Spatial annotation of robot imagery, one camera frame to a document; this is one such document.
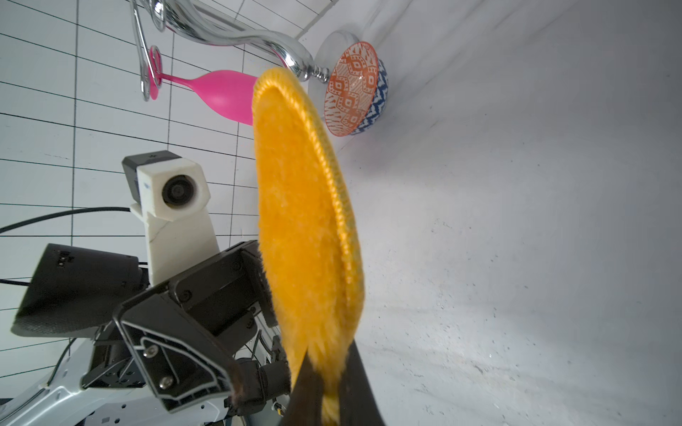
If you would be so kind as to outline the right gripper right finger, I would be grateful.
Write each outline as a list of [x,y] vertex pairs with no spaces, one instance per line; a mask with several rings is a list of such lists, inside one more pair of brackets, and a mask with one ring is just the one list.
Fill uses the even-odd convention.
[[346,357],[346,370],[339,383],[339,424],[342,426],[384,426],[369,379],[355,342]]

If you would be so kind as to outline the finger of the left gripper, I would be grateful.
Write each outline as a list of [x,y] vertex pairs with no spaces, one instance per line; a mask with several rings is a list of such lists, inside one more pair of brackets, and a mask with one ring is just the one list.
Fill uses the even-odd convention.
[[168,412],[243,396],[236,361],[168,294],[135,296],[117,308],[113,319],[144,380]]

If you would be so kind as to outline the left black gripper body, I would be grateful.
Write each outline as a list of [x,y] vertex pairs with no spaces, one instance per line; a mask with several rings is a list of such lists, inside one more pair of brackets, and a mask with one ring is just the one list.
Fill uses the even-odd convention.
[[[240,242],[135,296],[145,292],[168,294],[216,337],[243,374],[243,396],[239,399],[213,398],[191,408],[204,408],[214,400],[229,415],[250,415],[269,401],[289,394],[291,375],[281,339],[275,337],[273,344],[264,339],[265,329],[276,327],[277,320],[257,241]],[[142,383],[151,390],[114,319],[109,326],[115,330],[115,343],[124,344],[124,352],[130,356],[128,366],[140,373],[140,378],[132,379],[129,385]],[[182,411],[167,412],[176,415]]]

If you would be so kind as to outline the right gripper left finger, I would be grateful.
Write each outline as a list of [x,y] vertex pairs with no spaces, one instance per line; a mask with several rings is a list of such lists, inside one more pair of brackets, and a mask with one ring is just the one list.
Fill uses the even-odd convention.
[[324,383],[308,354],[302,362],[280,426],[322,426]]

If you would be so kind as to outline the yellow insole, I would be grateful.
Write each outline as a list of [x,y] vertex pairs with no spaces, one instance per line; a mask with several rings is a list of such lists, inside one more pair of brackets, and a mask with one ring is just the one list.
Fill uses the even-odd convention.
[[252,100],[259,248],[293,379],[321,376],[317,409],[340,422],[339,385],[362,317],[364,277],[352,204],[314,104],[288,69],[270,69]]

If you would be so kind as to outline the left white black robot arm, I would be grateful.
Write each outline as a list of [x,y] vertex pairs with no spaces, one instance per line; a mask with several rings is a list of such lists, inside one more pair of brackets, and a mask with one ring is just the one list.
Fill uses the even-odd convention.
[[275,425],[287,403],[256,241],[158,285],[136,257],[51,244],[12,332],[67,347],[4,425]]

